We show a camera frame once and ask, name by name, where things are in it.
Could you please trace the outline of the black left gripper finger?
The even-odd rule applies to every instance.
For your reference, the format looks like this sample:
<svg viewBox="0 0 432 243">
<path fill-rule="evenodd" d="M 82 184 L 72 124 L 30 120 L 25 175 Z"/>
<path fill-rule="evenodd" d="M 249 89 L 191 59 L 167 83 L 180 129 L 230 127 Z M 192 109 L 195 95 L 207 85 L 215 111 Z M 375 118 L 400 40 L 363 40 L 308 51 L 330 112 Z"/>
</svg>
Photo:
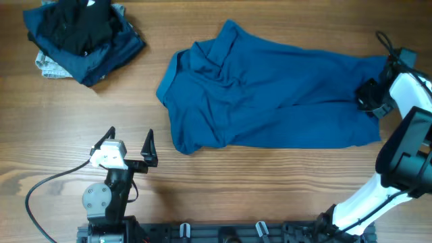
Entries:
<svg viewBox="0 0 432 243">
<path fill-rule="evenodd" d="M 115 138 L 115 127 L 111 126 L 108 131 L 103 135 L 103 137 L 92 146 L 91 151 L 96 151 L 100 149 L 101 145 L 106 141 L 107 139 L 114 139 Z"/>
<path fill-rule="evenodd" d="M 154 132 L 152 129 L 150 129 L 146 135 L 140 154 L 148 167 L 158 166 L 158 156 L 155 148 Z"/>
</svg>

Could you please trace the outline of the teal blue polo shirt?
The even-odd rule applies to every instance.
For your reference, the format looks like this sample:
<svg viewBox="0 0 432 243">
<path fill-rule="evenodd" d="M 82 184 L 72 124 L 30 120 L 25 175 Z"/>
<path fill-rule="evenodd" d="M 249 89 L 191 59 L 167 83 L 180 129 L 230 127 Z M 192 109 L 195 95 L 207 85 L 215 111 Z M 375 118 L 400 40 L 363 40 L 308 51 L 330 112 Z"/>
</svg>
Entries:
<svg viewBox="0 0 432 243">
<path fill-rule="evenodd" d="M 274 43 L 228 20 L 215 38 L 173 55 L 156 96 L 184 154 L 364 146 L 380 139 L 379 121 L 358 108 L 356 90 L 385 63 Z"/>
</svg>

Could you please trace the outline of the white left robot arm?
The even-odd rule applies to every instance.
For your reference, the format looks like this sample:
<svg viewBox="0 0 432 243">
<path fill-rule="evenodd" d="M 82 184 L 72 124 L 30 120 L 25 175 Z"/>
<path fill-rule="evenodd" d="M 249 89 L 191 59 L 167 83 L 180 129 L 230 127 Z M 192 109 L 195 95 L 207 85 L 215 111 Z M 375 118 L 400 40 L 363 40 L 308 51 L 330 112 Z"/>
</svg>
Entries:
<svg viewBox="0 0 432 243">
<path fill-rule="evenodd" d="M 134 216 L 125 216 L 126 206 L 132 203 L 130 190 L 136 187 L 134 175 L 147 173 L 158 165 L 153 130 L 149 130 L 141 149 L 142 160 L 126 159 L 127 149 L 115 138 L 115 128 L 91 148 L 90 163 L 107 170 L 103 183 L 90 185 L 82 196 L 88 226 L 80 227 L 77 242 L 120 243 L 149 242 L 150 238 Z"/>
</svg>

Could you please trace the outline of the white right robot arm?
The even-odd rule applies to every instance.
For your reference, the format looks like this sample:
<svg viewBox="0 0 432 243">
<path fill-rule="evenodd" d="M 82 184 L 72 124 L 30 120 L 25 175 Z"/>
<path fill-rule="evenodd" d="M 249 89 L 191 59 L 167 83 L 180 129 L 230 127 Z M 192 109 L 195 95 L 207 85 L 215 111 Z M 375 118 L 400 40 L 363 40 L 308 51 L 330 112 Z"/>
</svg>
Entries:
<svg viewBox="0 0 432 243">
<path fill-rule="evenodd" d="M 331 214 L 333 238 L 361 235 L 392 208 L 431 193 L 431 83 L 414 71 L 402 72 L 389 88 L 402 116 L 380 150 L 372 178 Z"/>
</svg>

